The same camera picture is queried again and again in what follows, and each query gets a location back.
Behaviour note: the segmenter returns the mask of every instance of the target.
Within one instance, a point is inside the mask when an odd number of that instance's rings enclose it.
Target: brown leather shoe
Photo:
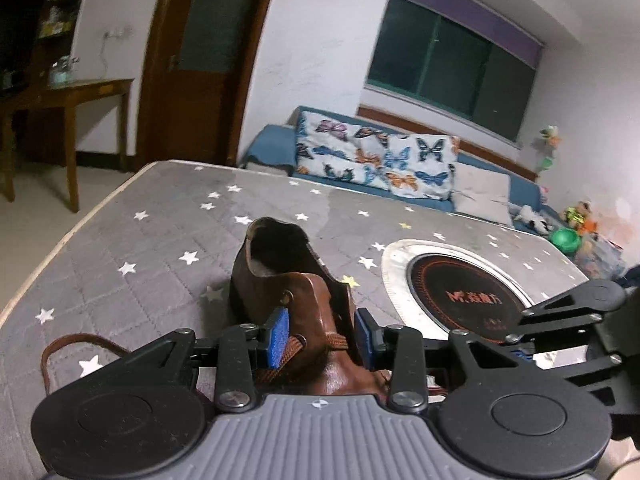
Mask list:
[[[311,395],[377,394],[385,378],[359,366],[349,286],[318,262],[305,232],[295,224],[258,218],[246,232],[231,279],[231,309],[262,324],[276,306],[289,309],[290,344],[274,385]]]

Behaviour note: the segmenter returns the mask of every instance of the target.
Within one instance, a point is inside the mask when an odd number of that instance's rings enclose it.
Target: windowsill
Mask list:
[[[500,140],[500,142],[505,143],[508,146],[511,146],[512,148],[515,148],[517,150],[520,150],[522,148],[522,146],[520,144],[518,144],[517,142],[514,142],[512,140],[509,139],[505,139],[504,137],[496,134],[495,132],[492,132],[491,130],[487,130],[486,128],[484,128],[483,126],[480,126],[479,124],[476,124],[473,121],[470,121],[468,119],[465,119],[464,117],[460,117],[459,115],[456,115],[452,112],[447,112],[446,110],[443,110],[442,108],[438,108],[437,106],[431,105],[429,103],[425,103],[424,101],[418,101],[418,99],[413,99],[411,97],[408,97],[406,95],[402,95],[396,92],[393,92],[391,90],[387,90],[385,88],[380,88],[379,86],[374,86],[374,85],[370,85],[370,84],[365,84],[364,88],[366,90],[370,90],[372,92],[376,92],[382,95],[386,95],[388,97],[393,97],[395,99],[398,100],[402,100],[405,101],[409,104],[412,104],[414,106],[420,107],[420,108],[424,108],[425,110],[428,110],[430,112],[434,112],[436,114],[439,114],[443,117],[446,117],[448,119],[451,119],[453,121],[457,121],[461,124],[464,124],[470,128],[473,128],[475,130],[477,130],[478,132],[482,132],[483,134],[486,134],[488,136],[493,137],[496,140]]]

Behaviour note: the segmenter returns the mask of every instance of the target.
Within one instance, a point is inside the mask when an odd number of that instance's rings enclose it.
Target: wooden table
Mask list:
[[[0,100],[1,133],[4,155],[5,195],[9,202],[15,199],[14,191],[14,143],[12,117],[18,110],[36,108],[65,109],[65,160],[66,182],[69,189],[69,205],[72,212],[80,209],[78,200],[78,173],[76,171],[76,107],[114,95],[120,96],[118,114],[118,154],[120,170],[126,171],[127,162],[127,118],[129,115],[129,91],[133,79],[84,80],[55,86],[53,88],[28,88],[25,91]]]

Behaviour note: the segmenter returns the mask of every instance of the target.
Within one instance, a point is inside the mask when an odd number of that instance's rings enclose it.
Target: yellow star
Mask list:
[[[353,276],[343,276],[340,282],[346,283],[349,286],[360,286],[360,284],[353,279]]]

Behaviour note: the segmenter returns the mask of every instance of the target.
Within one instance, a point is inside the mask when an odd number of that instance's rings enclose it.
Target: purple window blind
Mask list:
[[[542,46],[518,27],[473,0],[411,0],[484,36],[532,68]]]

